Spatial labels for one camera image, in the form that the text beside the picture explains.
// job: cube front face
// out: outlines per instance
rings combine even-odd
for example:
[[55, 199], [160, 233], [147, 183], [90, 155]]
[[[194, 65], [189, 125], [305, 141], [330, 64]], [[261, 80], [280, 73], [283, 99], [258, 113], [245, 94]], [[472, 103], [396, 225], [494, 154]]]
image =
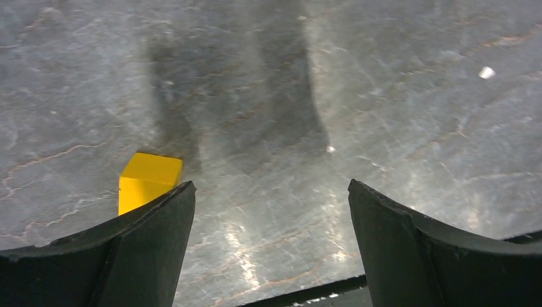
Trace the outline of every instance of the cube front face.
[[136, 153], [119, 179], [118, 214], [139, 208], [180, 183], [182, 160]]

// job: white spot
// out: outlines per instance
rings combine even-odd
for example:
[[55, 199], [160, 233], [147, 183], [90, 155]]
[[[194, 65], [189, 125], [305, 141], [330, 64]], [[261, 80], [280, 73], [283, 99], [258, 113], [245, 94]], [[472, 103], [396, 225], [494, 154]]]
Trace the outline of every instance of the white spot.
[[478, 74], [480, 78], [482, 79], [489, 79], [495, 75], [495, 71], [491, 67], [484, 67], [482, 70], [480, 70], [480, 73]]

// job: white chip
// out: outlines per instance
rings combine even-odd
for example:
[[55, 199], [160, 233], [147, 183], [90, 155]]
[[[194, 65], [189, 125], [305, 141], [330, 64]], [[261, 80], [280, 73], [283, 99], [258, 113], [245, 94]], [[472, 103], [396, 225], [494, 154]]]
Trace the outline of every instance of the white chip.
[[480, 73], [478, 74], [480, 78], [482, 79], [489, 79], [495, 75], [495, 71], [491, 67], [484, 67], [482, 70], [480, 70]]

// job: yellow block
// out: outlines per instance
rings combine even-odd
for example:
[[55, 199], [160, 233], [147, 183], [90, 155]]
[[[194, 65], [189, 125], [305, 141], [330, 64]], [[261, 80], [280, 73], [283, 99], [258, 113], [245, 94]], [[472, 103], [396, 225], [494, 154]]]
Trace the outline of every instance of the yellow block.
[[124, 214], [167, 193], [180, 183], [183, 161], [136, 153], [119, 179], [119, 211]]

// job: gray stone surface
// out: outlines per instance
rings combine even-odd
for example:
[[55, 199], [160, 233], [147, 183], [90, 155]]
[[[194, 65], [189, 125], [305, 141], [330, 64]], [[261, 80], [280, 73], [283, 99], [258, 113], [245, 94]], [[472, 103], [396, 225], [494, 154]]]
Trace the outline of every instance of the gray stone surface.
[[0, 248], [114, 217], [136, 150], [198, 188], [176, 307], [363, 273], [351, 178], [489, 237], [542, 226], [538, 0], [0, 7]]

